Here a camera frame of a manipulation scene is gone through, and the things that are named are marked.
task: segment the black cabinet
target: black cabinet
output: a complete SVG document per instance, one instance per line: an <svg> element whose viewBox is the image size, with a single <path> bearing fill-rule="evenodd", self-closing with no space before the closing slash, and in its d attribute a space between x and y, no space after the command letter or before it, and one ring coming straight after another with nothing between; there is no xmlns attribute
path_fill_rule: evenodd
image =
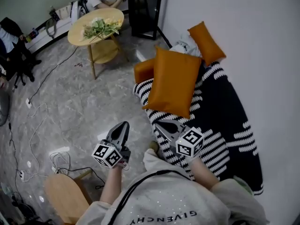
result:
<svg viewBox="0 0 300 225"><path fill-rule="evenodd" d="M161 0L128 0L132 35L156 39Z"/></svg>

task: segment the fiducial marker cube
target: fiducial marker cube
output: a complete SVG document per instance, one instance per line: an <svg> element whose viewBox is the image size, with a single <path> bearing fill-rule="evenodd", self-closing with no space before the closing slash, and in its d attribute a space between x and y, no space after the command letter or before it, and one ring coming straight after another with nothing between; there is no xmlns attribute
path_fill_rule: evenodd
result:
<svg viewBox="0 0 300 225"><path fill-rule="evenodd" d="M112 146L107 146L104 144L97 144L92 157L95 158L100 165L112 168L122 159L119 151Z"/></svg>
<svg viewBox="0 0 300 225"><path fill-rule="evenodd" d="M199 155L203 147L204 134L199 132L195 127L188 130L183 136L176 141L176 152L184 156L194 158Z"/></svg>

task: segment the marble floor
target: marble floor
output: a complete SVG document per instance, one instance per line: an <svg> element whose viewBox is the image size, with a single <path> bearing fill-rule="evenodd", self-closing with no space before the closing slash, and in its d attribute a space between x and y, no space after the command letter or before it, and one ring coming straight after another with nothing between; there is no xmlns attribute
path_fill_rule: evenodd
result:
<svg viewBox="0 0 300 225"><path fill-rule="evenodd" d="M52 162L49 152L61 147L69 147L70 169L92 167L98 176L105 180L107 169L102 168L91 157L91 153L98 141L97 135L109 130L118 122L128 121L130 134L127 145L132 151L129 170L123 172L123 187L144 172L143 152L154 138L151 127L142 110L140 101L132 94L134 85L133 66L139 62L135 51L138 48L148 59L155 55L155 45L168 48L161 37L156 41L132 37L128 20L123 25L117 40L125 50L130 62L126 62L121 55L109 63L96 65L97 79L91 75L90 63L86 47L79 47L75 54L61 64L47 78L38 94L32 100L32 108L28 109L25 100L30 98L39 87L48 72L58 63L67 58L75 49L67 37L45 48L37 55L42 63L33 69L35 82L31 83L26 77L26 86L18 84L18 88L11 91L11 124L13 140L16 147L18 169L28 174L34 174L38 164L30 151L29 140L35 128L42 123L31 141L32 151L39 161L39 174L53 174ZM36 108L42 105L37 114ZM15 187L16 162L14 148L9 145L10 132L8 123L0 127L0 182ZM71 177L78 176L81 172L70 172ZM56 224L61 220L49 204L44 192L46 177L37 176L28 182L22 182L16 177L16 185L24 202L31 205L37 215L43 220L53 219ZM101 189L96 190L96 185L101 181L93 174L84 179L84 185L93 201L100 198ZM0 192L0 210L6 217L19 218L12 207L8 196Z"/></svg>

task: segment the wooden chair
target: wooden chair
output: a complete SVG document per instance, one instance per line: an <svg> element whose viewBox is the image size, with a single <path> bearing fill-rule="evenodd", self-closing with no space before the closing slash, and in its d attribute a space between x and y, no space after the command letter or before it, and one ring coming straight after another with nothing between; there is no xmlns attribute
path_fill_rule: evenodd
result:
<svg viewBox="0 0 300 225"><path fill-rule="evenodd" d="M50 204L65 224L76 224L91 204L80 179L91 173L83 173L74 180L64 174L50 175L44 185Z"/></svg>

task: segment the pillow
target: pillow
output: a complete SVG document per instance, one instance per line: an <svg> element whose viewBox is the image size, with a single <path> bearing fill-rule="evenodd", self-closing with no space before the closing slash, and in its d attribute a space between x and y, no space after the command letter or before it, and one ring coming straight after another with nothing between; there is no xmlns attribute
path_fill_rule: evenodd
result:
<svg viewBox="0 0 300 225"><path fill-rule="evenodd" d="M189 119L201 58L156 48L154 81L143 109L172 113Z"/></svg>
<svg viewBox="0 0 300 225"><path fill-rule="evenodd" d="M197 43L207 66L220 58L226 58L226 55L211 37L204 22L201 22L198 25L188 29L188 31L191 37Z"/></svg>
<svg viewBox="0 0 300 225"><path fill-rule="evenodd" d="M135 65L135 83L142 83L154 77L154 58Z"/></svg>

